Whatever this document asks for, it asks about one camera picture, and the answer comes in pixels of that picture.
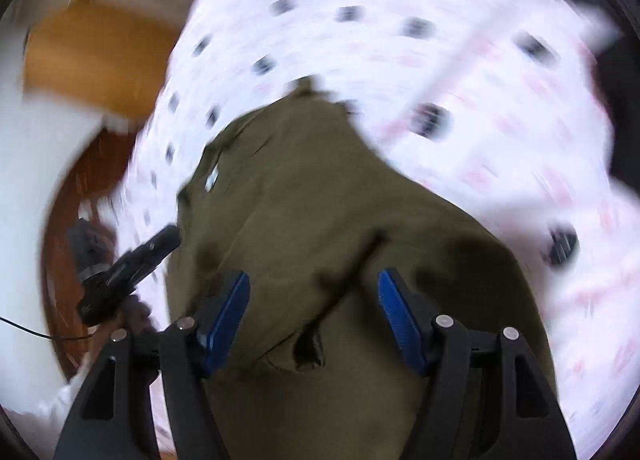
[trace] wire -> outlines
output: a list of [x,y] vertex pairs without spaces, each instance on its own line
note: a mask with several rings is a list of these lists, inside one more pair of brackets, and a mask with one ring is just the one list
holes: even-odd
[[51,336],[51,335],[46,335],[46,334],[40,334],[38,332],[34,332],[33,330],[29,330],[28,328],[25,328],[24,326],[20,326],[18,325],[18,323],[14,323],[13,321],[9,321],[8,319],[5,319],[4,317],[0,317],[0,321],[7,323],[11,326],[15,326],[16,328],[27,332],[28,334],[31,335],[35,335],[37,337],[43,337],[45,339],[51,339],[52,341],[83,341],[85,339],[91,339],[94,335],[85,335],[82,337],[57,337],[57,336]]

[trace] silver screw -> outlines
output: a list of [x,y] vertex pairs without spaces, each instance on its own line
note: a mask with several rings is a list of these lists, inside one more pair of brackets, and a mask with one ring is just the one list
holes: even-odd
[[436,325],[443,328],[451,328],[453,326],[453,318],[450,315],[440,314],[436,318]]
[[507,326],[507,328],[502,331],[502,334],[511,341],[515,341],[520,337],[520,332],[518,332],[513,326]]
[[127,331],[124,328],[118,328],[117,330],[114,330],[113,333],[111,334],[111,340],[114,343],[117,343],[118,341],[122,341],[126,336],[127,336]]
[[178,328],[180,330],[188,330],[193,328],[193,325],[196,324],[196,320],[193,317],[183,317],[178,319]]

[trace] white bedsheet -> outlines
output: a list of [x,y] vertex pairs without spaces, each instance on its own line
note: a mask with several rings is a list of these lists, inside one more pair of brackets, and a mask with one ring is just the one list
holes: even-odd
[[[548,47],[545,61],[518,46],[525,34]],[[390,166],[513,249],[586,460],[640,381],[640,207],[607,176],[612,129],[590,77],[591,52],[609,34],[597,14],[563,0],[196,0],[102,216],[114,215],[120,252],[174,222],[204,145],[293,79],[317,75],[333,100],[351,101],[356,129]],[[411,131],[421,103],[448,111],[434,140]],[[567,224],[580,250],[552,269],[548,230]],[[164,271],[138,287],[159,328],[169,323]],[[171,448],[158,384],[153,400]]]

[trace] green cloth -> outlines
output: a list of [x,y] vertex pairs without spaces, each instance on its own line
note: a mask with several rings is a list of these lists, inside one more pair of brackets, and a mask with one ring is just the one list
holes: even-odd
[[377,275],[388,266],[469,329],[516,327],[553,379],[511,253],[387,167],[345,107],[308,78],[206,147],[178,196],[178,225],[167,277],[173,320],[226,273],[251,279],[227,364],[209,381],[234,460],[399,457],[426,381],[404,366],[378,305]]

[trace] orange object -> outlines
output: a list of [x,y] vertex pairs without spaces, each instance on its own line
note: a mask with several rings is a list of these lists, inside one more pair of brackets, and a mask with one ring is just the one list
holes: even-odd
[[180,32],[114,5],[77,0],[29,35],[25,88],[43,88],[144,121]]

